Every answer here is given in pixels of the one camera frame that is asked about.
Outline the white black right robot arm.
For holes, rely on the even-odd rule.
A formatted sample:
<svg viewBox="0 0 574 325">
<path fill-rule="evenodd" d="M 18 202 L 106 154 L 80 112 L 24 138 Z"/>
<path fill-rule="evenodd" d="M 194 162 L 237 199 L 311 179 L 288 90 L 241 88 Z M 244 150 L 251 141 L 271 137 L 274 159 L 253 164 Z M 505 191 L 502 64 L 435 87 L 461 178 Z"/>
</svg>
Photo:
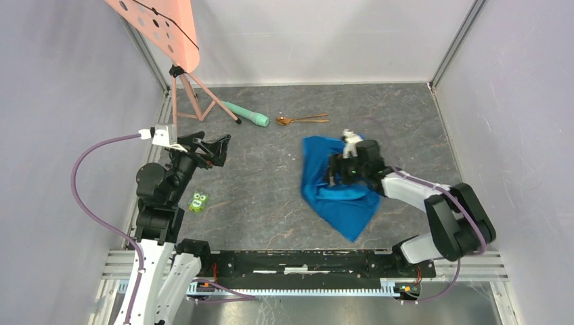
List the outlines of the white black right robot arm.
<svg viewBox="0 0 574 325">
<path fill-rule="evenodd" d="M 331 185 L 362 181 L 378 195 L 426 214 L 429 233 L 393 247 L 391 268 L 399 276 L 410 275 L 423 261 L 457 261 L 484 253 L 496 238 L 496 230 L 470 185 L 431 183 L 390 166 L 375 140 L 347 142 L 342 153 L 329 157 L 325 180 Z"/>
</svg>

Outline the blue cloth napkin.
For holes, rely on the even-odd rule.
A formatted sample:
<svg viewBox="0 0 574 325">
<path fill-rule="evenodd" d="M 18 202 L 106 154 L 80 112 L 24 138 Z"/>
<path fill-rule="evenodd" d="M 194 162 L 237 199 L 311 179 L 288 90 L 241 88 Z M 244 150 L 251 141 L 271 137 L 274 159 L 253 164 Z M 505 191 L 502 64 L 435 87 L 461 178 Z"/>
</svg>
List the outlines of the blue cloth napkin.
<svg viewBox="0 0 574 325">
<path fill-rule="evenodd" d="M 341 139 L 317 135 L 303 138 L 300 193 L 319 217 L 353 242 L 378 211 L 382 198 L 360 183 L 329 186 L 324 181 L 329 157 L 341 154 L 343 148 Z"/>
</svg>

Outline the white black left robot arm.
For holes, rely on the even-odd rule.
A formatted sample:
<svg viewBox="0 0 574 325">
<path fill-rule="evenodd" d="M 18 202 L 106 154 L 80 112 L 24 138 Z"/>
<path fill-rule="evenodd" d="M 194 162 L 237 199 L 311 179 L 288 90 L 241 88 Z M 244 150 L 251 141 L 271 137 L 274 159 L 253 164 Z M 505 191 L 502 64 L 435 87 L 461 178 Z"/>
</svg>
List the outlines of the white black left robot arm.
<svg viewBox="0 0 574 325">
<path fill-rule="evenodd" d="M 172 324 L 187 287 L 213 266 L 205 241 L 178 240 L 179 201 L 197 169 L 223 167 L 230 134 L 206 140 L 202 131 L 176 136 L 171 125 L 141 129 L 139 138 L 168 152 L 169 163 L 149 162 L 136 174 L 135 254 L 126 297 L 115 324 Z"/>
</svg>

